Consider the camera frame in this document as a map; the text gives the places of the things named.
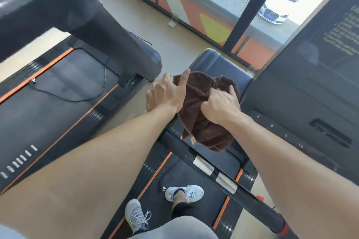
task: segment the beige floor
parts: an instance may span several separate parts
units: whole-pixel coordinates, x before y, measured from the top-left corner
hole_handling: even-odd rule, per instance
[[[182,73],[203,50],[211,47],[210,44],[182,26],[177,25],[174,28],[169,28],[167,26],[169,19],[141,0],[101,1],[124,28],[153,44],[153,47],[161,54],[163,72]],[[24,47],[0,64],[0,81],[53,47],[67,35],[53,29]],[[129,119],[143,114],[145,112],[146,89],[145,87],[141,90],[98,134],[100,135]],[[273,206],[273,202],[260,177],[255,181],[252,192],[263,196],[265,202]],[[262,239],[275,238],[275,235],[248,212],[243,211],[232,238]]]

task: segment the white stripe marking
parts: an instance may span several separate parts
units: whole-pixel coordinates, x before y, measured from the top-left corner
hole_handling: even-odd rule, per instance
[[[16,158],[16,160],[18,161],[19,164],[23,164],[24,162],[22,160],[20,160],[19,158]]]
[[[11,172],[11,173],[14,173],[15,172],[15,170],[11,167],[11,166],[7,166],[7,169]]]
[[[1,172],[0,174],[2,175],[2,177],[3,177],[4,179],[7,179],[7,178],[8,178],[8,176],[7,176],[7,174],[6,174],[6,173]]]

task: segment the sneaker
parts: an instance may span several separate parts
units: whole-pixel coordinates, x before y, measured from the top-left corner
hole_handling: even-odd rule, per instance
[[[169,187],[166,189],[165,196],[168,201],[173,201],[173,195],[182,190],[185,192],[186,199],[189,203],[199,201],[204,195],[202,187],[198,185],[188,185],[187,187]]]
[[[132,229],[132,233],[140,229],[148,230],[148,220],[151,218],[151,212],[143,215],[141,204],[137,199],[130,200],[125,208],[125,218]]]

